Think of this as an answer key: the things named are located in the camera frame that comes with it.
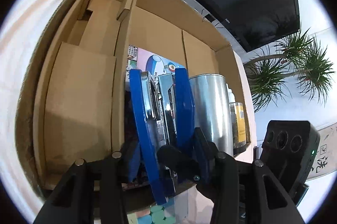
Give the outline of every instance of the metal bolt head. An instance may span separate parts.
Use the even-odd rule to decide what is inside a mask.
[[[255,160],[254,161],[254,164],[257,166],[257,167],[262,167],[263,166],[263,162],[259,159]]]
[[[83,165],[83,164],[84,164],[84,159],[79,158],[79,159],[75,160],[75,164],[76,164],[77,166]]]
[[[218,152],[218,158],[221,158],[221,159],[226,158],[226,153],[224,153],[224,152]]]
[[[116,152],[113,152],[113,153],[112,153],[112,157],[113,157],[113,158],[120,158],[121,156],[122,156],[122,153],[119,152],[119,151],[116,151]]]

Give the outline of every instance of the potted plant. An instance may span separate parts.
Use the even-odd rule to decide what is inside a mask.
[[[307,32],[284,37],[274,45],[275,54],[268,50],[244,64],[255,112],[271,101],[276,104],[278,98],[284,99],[284,88],[289,91],[286,78],[292,76],[297,77],[299,93],[309,94],[309,100],[317,95],[318,101],[326,102],[333,63],[326,58],[326,48]]]

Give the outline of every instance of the yellow label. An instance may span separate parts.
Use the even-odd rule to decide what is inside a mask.
[[[238,141],[246,141],[245,115],[242,105],[235,105],[236,120],[238,122]]]

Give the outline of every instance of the white bottle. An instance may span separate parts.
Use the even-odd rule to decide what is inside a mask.
[[[226,83],[226,86],[227,86],[229,103],[235,102],[235,96],[234,96],[232,90],[228,88],[228,84],[227,83]]]

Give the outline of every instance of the silver metal cylinder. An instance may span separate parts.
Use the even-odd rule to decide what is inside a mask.
[[[190,78],[195,103],[195,127],[221,152],[233,156],[233,132],[225,77],[204,74]]]

